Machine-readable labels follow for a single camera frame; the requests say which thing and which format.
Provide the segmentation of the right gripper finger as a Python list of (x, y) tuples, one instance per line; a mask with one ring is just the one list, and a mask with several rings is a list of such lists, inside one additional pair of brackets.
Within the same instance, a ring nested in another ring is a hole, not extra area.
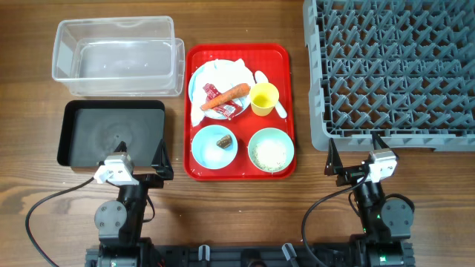
[(383, 139), (376, 133), (372, 132), (372, 144), (374, 150), (382, 150), (389, 148), (389, 146), (383, 141)]
[(334, 175), (340, 174), (342, 169), (343, 169), (343, 164), (341, 162), (341, 158), (339, 156), (334, 139), (330, 138), (328, 154), (327, 154), (327, 162), (326, 162), (326, 167), (324, 169), (324, 174), (327, 176), (334, 176)]

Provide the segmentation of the brown food scrap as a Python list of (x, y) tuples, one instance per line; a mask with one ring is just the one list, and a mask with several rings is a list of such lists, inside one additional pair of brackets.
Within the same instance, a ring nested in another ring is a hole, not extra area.
[(216, 146), (222, 149), (228, 148), (233, 142), (232, 137), (227, 134), (216, 142)]

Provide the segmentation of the red snack wrapper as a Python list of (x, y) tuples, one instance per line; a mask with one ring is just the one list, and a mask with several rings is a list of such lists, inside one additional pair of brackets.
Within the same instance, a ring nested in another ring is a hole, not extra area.
[[(207, 102), (221, 95), (221, 93), (217, 90), (217, 88), (212, 84), (206, 84), (203, 87), (203, 89), (207, 94), (207, 97), (206, 97)], [(209, 111), (214, 111), (224, 116), (226, 119), (233, 119), (242, 110), (243, 110), (243, 107), (237, 104), (234, 100), (229, 100), (228, 102), (225, 102), (223, 104), (220, 104), (216, 107), (209, 109)]]

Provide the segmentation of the yellow plastic cup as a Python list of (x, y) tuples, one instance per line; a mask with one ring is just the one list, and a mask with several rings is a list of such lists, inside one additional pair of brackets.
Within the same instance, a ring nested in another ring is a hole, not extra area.
[(257, 83), (249, 92), (251, 108), (258, 116), (269, 115), (276, 106), (280, 94), (271, 83)]

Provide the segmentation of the white napkin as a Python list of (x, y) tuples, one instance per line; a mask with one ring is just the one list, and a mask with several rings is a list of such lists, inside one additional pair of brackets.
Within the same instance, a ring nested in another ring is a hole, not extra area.
[(250, 105), (249, 94), (234, 97), (230, 102), (207, 111), (200, 109), (209, 100), (230, 91), (240, 84), (247, 84), (251, 88), (256, 85), (251, 70), (245, 66), (242, 59), (234, 62), (226, 59), (215, 59), (200, 66), (191, 76), (188, 85), (192, 126), (198, 126), (205, 117), (231, 120), (243, 113)]

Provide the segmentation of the orange carrot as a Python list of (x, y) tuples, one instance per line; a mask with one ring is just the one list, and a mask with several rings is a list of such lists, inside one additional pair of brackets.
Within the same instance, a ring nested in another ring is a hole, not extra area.
[(232, 89), (222, 93), (219, 96), (209, 100), (205, 104), (203, 104), (200, 109), (202, 111), (207, 111), (208, 109), (215, 108), (219, 105), (225, 104), (228, 101), (232, 101), (236, 98), (245, 97), (249, 94), (251, 87), (246, 83), (241, 83), (239, 85), (234, 86)]

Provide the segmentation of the white plastic spoon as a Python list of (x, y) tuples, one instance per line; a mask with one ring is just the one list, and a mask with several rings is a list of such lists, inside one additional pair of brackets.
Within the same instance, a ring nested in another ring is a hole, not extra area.
[[(257, 70), (255, 72), (254, 77), (255, 77), (255, 81), (257, 83), (268, 83), (269, 82), (267, 76), (260, 70)], [(283, 105), (279, 101), (277, 101), (277, 103), (275, 105), (275, 110), (277, 111), (280, 118), (282, 118), (282, 119), (287, 118), (288, 114), (287, 114), (285, 108), (283, 107)]]

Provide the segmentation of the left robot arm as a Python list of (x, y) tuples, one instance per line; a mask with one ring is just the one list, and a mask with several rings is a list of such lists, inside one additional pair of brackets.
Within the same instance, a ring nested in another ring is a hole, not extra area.
[(162, 188), (174, 177), (166, 144), (160, 140), (151, 161), (155, 170), (150, 174), (135, 174), (134, 163), (121, 141), (112, 154), (99, 163), (94, 179), (118, 187), (115, 200), (107, 201), (96, 210), (94, 223), (99, 231), (99, 249), (88, 251), (85, 265), (89, 267), (164, 266), (166, 260), (151, 239), (142, 237), (145, 208), (151, 204), (148, 190)]

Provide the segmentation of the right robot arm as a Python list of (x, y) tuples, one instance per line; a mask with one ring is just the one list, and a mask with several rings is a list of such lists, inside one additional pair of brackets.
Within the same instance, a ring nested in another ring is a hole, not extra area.
[(381, 181), (391, 177), (399, 160), (379, 137), (372, 135), (373, 150), (360, 165), (344, 167), (335, 142), (329, 141), (327, 176), (337, 176), (336, 185), (349, 185), (363, 234), (348, 243), (329, 244), (324, 259), (331, 266), (415, 266), (413, 246), (408, 242), (415, 205), (401, 194), (386, 194)]

